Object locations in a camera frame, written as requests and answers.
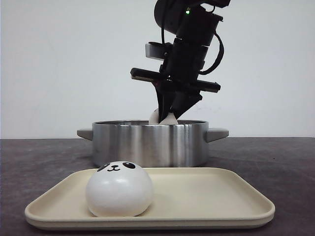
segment stainless steel pot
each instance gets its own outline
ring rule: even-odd
[[[206,121],[179,120],[177,125],[148,125],[147,120],[101,121],[77,135],[93,142],[93,162],[125,160],[142,167],[192,167],[207,161],[207,143],[228,136]]]

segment white wall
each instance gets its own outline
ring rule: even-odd
[[[155,0],[2,0],[1,137],[74,138],[113,119],[146,119],[154,87],[130,69],[160,42]],[[182,118],[230,136],[315,136],[315,1],[231,0],[218,9],[221,65],[200,77],[221,84]],[[166,39],[173,41],[173,35]],[[206,65],[218,51],[214,39]]]

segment tray rim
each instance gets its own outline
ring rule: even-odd
[[[173,218],[173,217],[149,217],[149,216],[138,216],[138,217],[84,217],[84,218],[79,218],[79,219],[61,219],[61,220],[54,220],[54,219],[49,219],[49,218],[45,218],[45,217],[40,217],[37,215],[34,215],[33,213],[30,212],[30,208],[32,207],[32,205],[39,199],[44,198],[47,194],[49,194],[50,192],[52,192],[55,188],[57,188],[59,185],[61,185],[64,181],[67,181],[68,178],[70,178],[71,176],[74,175],[79,175],[81,172],[91,172],[94,170],[97,170],[97,168],[92,168],[92,169],[86,169],[86,170],[81,170],[81,171],[77,171],[74,172],[70,175],[68,175],[67,177],[65,177],[62,181],[58,182],[55,186],[53,186],[52,188],[50,188],[49,190],[47,190],[46,192],[44,192],[42,195],[40,195],[39,197],[37,197],[35,200],[33,200],[32,202],[30,202],[25,210],[24,210],[24,214],[26,217],[26,220],[31,223],[31,222],[51,222],[51,223],[75,223],[75,222],[85,222],[85,223],[101,223],[101,222],[144,222],[144,221],[156,221],[156,222],[180,222],[180,221],[189,221],[189,222],[199,222],[199,221],[207,221],[207,222],[218,222],[218,221],[259,221],[259,220],[263,220],[263,219],[269,219],[267,222],[271,221],[274,217],[274,213],[275,213],[275,205],[273,204],[273,202],[271,200],[269,200],[266,196],[264,196],[262,193],[260,193],[257,189],[255,189],[253,186],[251,186],[248,182],[246,182],[243,178],[241,178],[238,174],[236,174],[233,171],[227,170],[227,169],[222,169],[222,168],[214,168],[214,167],[161,167],[161,168],[155,168],[155,167],[150,167],[150,168],[144,168],[145,170],[159,170],[159,171],[169,171],[169,170],[175,170],[176,171],[180,171],[180,170],[216,170],[216,171],[222,171],[222,172],[228,172],[231,175],[235,175],[237,178],[239,178],[244,184],[247,185],[247,187],[249,187],[252,191],[256,192],[258,195],[260,195],[262,198],[264,198],[264,200],[266,200],[268,202],[268,204],[270,205],[270,210],[268,212],[265,212],[263,214],[259,214],[255,217],[229,217],[229,218],[209,218],[209,217],[200,217],[200,218],[194,218],[194,219],[189,219],[187,220],[187,218],[184,217],[177,217],[177,218]]]

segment beige tray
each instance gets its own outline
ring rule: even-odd
[[[234,172],[217,168],[146,168],[153,203],[136,217],[95,217],[85,186],[95,169],[71,174],[31,202],[26,220],[46,230],[256,228],[274,217],[274,204]]]

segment table surface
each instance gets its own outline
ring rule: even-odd
[[[275,218],[250,230],[44,231],[25,207],[69,174],[95,168],[83,139],[1,140],[1,235],[315,235],[315,138],[226,138],[209,144],[205,167],[236,172],[276,206]]]

